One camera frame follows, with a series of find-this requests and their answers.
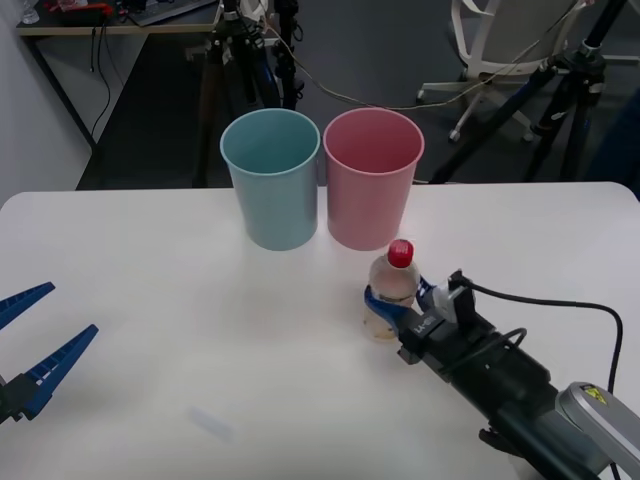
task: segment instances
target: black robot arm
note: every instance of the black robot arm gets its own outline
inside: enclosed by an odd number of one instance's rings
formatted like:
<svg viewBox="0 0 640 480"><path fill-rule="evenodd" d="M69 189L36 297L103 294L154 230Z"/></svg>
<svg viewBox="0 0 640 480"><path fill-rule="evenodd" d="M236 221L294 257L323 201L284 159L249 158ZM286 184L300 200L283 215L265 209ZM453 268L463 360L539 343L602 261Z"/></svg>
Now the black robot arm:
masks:
<svg viewBox="0 0 640 480"><path fill-rule="evenodd" d="M476 312L469 285L460 271L441 287L422 280L416 299L423 313L376 300L369 288L365 301L393 326L402 344L398 353L405 362L426 363L487 418L490 428L480 431L482 441L524 458L547 479L597 479L612 460L618 461L620 445L605 448L604 434L593 438L577 427L570 414L581 399L576 397L576 405L572 400L560 405L565 392L559 392L551 384L549 371L519 347L526 330L498 332ZM595 393L589 388L600 395L590 384L572 387L592 400ZM622 405L610 398L610 403ZM630 410L623 405L622 409L630 415L626 422L640 425ZM631 463L640 465L637 458Z"/></svg>

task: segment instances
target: blue cup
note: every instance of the blue cup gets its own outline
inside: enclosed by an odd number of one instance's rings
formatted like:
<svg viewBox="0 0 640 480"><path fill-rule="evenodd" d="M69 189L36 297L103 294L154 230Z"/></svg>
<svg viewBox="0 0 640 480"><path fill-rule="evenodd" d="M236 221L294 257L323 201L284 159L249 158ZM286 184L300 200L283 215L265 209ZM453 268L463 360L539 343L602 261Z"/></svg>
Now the blue cup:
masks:
<svg viewBox="0 0 640 480"><path fill-rule="evenodd" d="M304 115L271 108L247 113L222 134L249 237L268 250L291 250L318 227L316 153L320 132Z"/></svg>

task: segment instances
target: pink cup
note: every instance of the pink cup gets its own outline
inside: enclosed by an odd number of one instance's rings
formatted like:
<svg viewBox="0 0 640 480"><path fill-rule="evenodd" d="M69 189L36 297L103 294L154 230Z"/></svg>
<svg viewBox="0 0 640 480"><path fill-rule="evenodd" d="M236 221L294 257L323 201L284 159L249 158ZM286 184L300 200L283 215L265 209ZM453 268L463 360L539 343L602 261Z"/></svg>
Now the pink cup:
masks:
<svg viewBox="0 0 640 480"><path fill-rule="evenodd" d="M404 115L360 108L324 132L329 231L354 250L376 250L397 235L416 165L420 129Z"/></svg>

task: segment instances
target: red bottle cap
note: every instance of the red bottle cap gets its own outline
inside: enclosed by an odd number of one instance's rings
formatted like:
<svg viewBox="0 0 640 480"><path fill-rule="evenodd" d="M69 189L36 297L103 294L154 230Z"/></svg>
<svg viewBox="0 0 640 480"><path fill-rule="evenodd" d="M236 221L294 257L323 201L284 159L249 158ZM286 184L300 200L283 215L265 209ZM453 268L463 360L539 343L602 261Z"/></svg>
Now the red bottle cap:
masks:
<svg viewBox="0 0 640 480"><path fill-rule="evenodd" d="M396 268L407 268L413 260L413 245L408 240L394 240L389 245L387 259Z"/></svg>

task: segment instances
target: tripod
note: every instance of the tripod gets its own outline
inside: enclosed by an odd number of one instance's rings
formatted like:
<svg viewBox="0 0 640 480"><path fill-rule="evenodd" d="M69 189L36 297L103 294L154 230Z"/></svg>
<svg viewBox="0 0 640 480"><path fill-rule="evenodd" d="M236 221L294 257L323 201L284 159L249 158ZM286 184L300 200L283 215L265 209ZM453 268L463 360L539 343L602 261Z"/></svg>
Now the tripod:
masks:
<svg viewBox="0 0 640 480"><path fill-rule="evenodd" d="M563 75L540 122L531 128L540 137L524 181L532 181L549 156L551 146L560 132L569 110L575 105L575 113L569 141L560 172L560 181L575 180L580 158L589 134L591 113L604 90L605 59L600 54L602 40L620 14L626 0L609 0L589 36L580 48L555 55L543 62L507 102L433 175L430 184L442 184L464 165L471 156L533 96L556 75Z"/></svg>
<svg viewBox="0 0 640 480"><path fill-rule="evenodd" d="M249 105L257 104L257 91L265 108L282 106L295 110L296 102L304 87L304 84L296 80L293 60L289 61L288 55L279 55L284 47L278 42L274 47L274 54L278 59L276 75L282 79L284 98L281 104L280 90L269 67L265 41L258 24L242 15L237 0L224 0L222 11L222 18L215 24L205 46L193 188L207 187L214 119L220 98L223 99L230 119L236 118L225 75L225 50L235 59L239 67L244 95ZM297 1L277 1L276 12L280 14L280 28L283 32L281 37L290 44L293 28L297 25L293 17L298 12Z"/></svg>

